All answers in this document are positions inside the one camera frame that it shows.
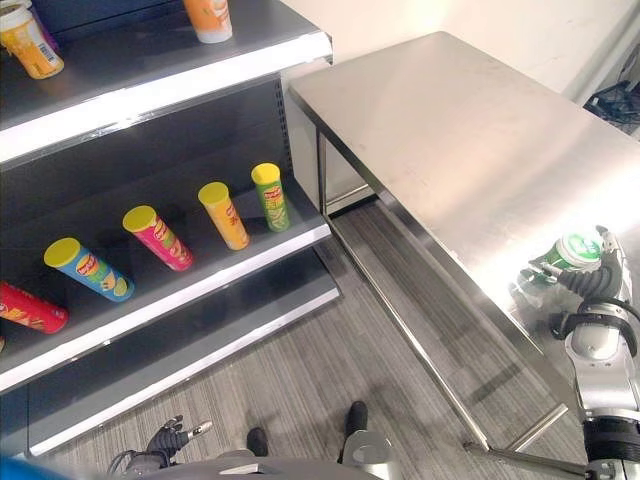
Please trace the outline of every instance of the metal table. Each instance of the metal table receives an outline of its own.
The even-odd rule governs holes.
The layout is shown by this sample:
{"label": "metal table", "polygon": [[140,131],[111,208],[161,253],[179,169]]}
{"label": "metal table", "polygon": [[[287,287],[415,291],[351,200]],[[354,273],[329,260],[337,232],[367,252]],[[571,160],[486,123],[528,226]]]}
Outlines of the metal table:
{"label": "metal table", "polygon": [[[316,126],[320,210],[474,435],[468,449],[583,478],[583,466],[521,452],[576,409],[572,372],[546,314],[575,308],[578,298],[559,288],[531,296],[518,274],[563,233],[601,224],[618,235],[640,285],[640,144],[442,32],[294,80],[290,92]],[[417,252],[453,276],[557,398],[507,448],[489,445],[328,217],[326,140],[408,228]]]}

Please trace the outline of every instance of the white shelf lip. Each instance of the white shelf lip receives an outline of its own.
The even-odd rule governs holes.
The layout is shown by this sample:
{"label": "white shelf lip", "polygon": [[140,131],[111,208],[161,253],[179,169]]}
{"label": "white shelf lip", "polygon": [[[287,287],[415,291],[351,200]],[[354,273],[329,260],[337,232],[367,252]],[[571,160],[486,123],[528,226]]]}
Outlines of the white shelf lip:
{"label": "white shelf lip", "polygon": [[207,367],[210,367],[214,363],[219,362],[220,360],[228,357],[229,355],[243,349],[244,347],[251,345],[252,343],[270,335],[271,333],[285,327],[289,323],[294,320],[300,318],[301,316],[315,310],[316,308],[324,305],[325,303],[330,302],[331,300],[337,298],[340,295],[337,288],[332,288],[331,290],[323,293],[319,297],[300,305],[299,307],[291,310],[290,312],[285,313],[284,315],[272,320],[271,322],[256,328],[252,332],[240,337],[239,339],[229,343],[225,347],[197,360],[196,362],[178,370],[175,373],[172,373],[166,378],[149,385],[146,388],[143,388],[139,392],[130,395],[129,397],[119,401],[118,403],[112,405],[105,410],[102,410],[95,415],[53,435],[52,437],[44,440],[36,445],[30,447],[29,451],[32,455],[38,456],[42,455],[53,448],[56,448],[62,445],[69,440],[76,438],[77,436],[95,428],[102,423],[114,418],[117,415],[120,415],[133,407],[139,405],[140,403],[153,398],[154,396],[162,393],[168,388],[178,384],[181,381],[188,380],[191,376],[196,373],[204,370]]}
{"label": "white shelf lip", "polygon": [[325,223],[0,374],[0,393],[331,235]]}
{"label": "white shelf lip", "polygon": [[305,34],[203,67],[105,93],[0,131],[0,164],[99,128],[126,128],[141,116],[160,108],[328,57],[332,51],[326,33]]}

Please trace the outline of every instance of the green pringles can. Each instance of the green pringles can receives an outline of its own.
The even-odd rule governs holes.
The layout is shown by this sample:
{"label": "green pringles can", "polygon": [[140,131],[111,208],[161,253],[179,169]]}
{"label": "green pringles can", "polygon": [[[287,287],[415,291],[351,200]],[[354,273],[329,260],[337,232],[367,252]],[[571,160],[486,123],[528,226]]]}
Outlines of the green pringles can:
{"label": "green pringles can", "polygon": [[532,263],[546,262],[563,270],[593,270],[599,266],[602,238],[594,232],[572,232],[560,237],[551,249]]}
{"label": "green pringles can", "polygon": [[256,184],[269,229],[274,232],[285,231],[291,222],[280,182],[280,169],[273,163],[261,163],[251,170],[251,179]]}

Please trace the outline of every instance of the store shelf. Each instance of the store shelf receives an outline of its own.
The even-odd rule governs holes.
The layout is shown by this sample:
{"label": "store shelf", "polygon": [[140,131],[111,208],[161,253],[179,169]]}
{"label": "store shelf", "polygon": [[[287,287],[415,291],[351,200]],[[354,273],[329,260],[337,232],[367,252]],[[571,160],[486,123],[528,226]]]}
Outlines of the store shelf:
{"label": "store shelf", "polygon": [[233,85],[332,53],[329,37],[278,0],[230,0],[232,39],[199,43],[185,12],[65,46],[65,69],[30,79],[3,56],[0,166],[126,128]]}
{"label": "store shelf", "polygon": [[[43,335],[11,322],[2,322],[2,334],[7,343],[0,354],[0,392],[108,345],[188,302],[330,235],[328,226],[295,180],[285,179],[291,228],[281,233],[269,231],[255,191],[242,193],[234,197],[234,203],[251,236],[251,243],[234,252],[226,247],[205,210],[195,200],[197,190],[185,192],[181,189],[171,198],[190,209],[175,219],[166,215],[167,208],[160,209],[159,213],[191,248],[195,262],[186,272],[173,272],[119,227],[118,219],[126,211],[122,208],[125,204],[130,208],[136,205],[130,203],[136,198],[149,198],[145,196],[147,190],[162,193],[158,185],[168,185],[162,176],[146,180],[127,185],[126,190],[116,189],[107,195],[84,199],[3,232],[3,250],[13,252],[3,257],[3,278],[24,285],[20,279],[26,278],[30,271],[44,269],[46,276],[33,283],[40,290],[29,289],[49,299],[54,296],[43,295],[43,292],[56,292],[55,298],[66,299],[58,303],[69,309],[71,318],[54,335]],[[193,197],[192,205],[187,202],[190,197]],[[77,235],[87,247],[134,280],[136,291],[131,299],[121,304],[112,303],[60,272],[42,266],[42,252],[49,242],[64,236],[63,232],[73,235],[82,231],[98,232],[97,237],[104,237],[90,243],[86,236]]]}
{"label": "store shelf", "polygon": [[307,249],[31,382],[17,390],[28,389],[30,453],[99,426],[338,295]]}

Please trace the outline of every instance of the person's foot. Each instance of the person's foot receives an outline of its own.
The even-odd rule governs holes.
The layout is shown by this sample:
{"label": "person's foot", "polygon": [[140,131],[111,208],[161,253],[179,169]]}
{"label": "person's foot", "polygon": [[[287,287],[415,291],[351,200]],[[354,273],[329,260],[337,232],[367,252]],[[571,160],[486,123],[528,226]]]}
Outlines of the person's foot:
{"label": "person's foot", "polygon": [[247,433],[247,449],[251,450],[256,457],[269,455],[267,434],[260,427],[252,428]]}
{"label": "person's foot", "polygon": [[344,436],[345,439],[357,432],[358,430],[367,429],[368,411],[367,405],[358,400],[351,404],[349,413],[344,422]]}

